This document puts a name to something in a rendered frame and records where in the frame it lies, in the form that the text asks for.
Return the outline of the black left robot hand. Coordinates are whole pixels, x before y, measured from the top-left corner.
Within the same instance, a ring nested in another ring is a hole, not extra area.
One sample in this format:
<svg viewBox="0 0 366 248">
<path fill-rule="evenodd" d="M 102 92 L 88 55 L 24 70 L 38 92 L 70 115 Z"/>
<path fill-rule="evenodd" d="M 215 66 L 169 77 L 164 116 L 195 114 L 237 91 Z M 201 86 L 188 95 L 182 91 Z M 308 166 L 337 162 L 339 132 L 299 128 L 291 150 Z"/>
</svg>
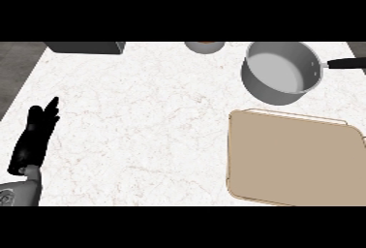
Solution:
<svg viewBox="0 0 366 248">
<path fill-rule="evenodd" d="M 43 165 L 49 139 L 60 119 L 58 97 L 54 98 L 46 108 L 33 106 L 29 109 L 26 128 L 17 142 L 8 167 L 8 173 L 11 175 L 24 175 L 23 169 L 29 165 Z"/>
</svg>

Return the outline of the beige tray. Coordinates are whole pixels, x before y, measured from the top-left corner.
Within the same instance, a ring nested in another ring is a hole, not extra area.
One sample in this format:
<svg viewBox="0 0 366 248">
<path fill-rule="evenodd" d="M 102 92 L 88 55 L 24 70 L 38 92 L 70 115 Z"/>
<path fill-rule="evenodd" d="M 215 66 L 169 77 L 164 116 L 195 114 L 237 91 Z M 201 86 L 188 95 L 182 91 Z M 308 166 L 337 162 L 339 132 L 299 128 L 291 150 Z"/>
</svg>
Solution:
<svg viewBox="0 0 366 248">
<path fill-rule="evenodd" d="M 366 205 L 366 136 L 342 122 L 232 111 L 226 185 L 256 202 Z"/>
</svg>

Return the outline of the dark grey appliance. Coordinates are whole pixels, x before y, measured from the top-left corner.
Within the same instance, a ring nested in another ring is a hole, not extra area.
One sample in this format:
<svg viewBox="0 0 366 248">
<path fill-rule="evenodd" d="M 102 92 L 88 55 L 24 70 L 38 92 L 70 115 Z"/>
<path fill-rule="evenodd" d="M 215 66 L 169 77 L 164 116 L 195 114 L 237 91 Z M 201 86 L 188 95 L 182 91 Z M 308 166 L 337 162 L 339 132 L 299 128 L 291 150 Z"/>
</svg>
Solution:
<svg viewBox="0 0 366 248">
<path fill-rule="evenodd" d="M 123 54 L 126 42 L 46 42 L 58 53 Z"/>
</svg>

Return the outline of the grey round bowl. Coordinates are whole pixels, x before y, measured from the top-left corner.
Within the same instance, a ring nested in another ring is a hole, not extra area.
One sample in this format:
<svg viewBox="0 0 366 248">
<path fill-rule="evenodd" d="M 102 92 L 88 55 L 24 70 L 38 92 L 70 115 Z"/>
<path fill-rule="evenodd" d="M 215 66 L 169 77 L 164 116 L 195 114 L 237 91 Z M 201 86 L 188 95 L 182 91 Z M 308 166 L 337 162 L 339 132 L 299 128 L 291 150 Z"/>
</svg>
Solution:
<svg viewBox="0 0 366 248">
<path fill-rule="evenodd" d="M 200 54 L 213 54 L 222 50 L 225 47 L 223 42 L 187 42 L 187 47 Z"/>
</svg>

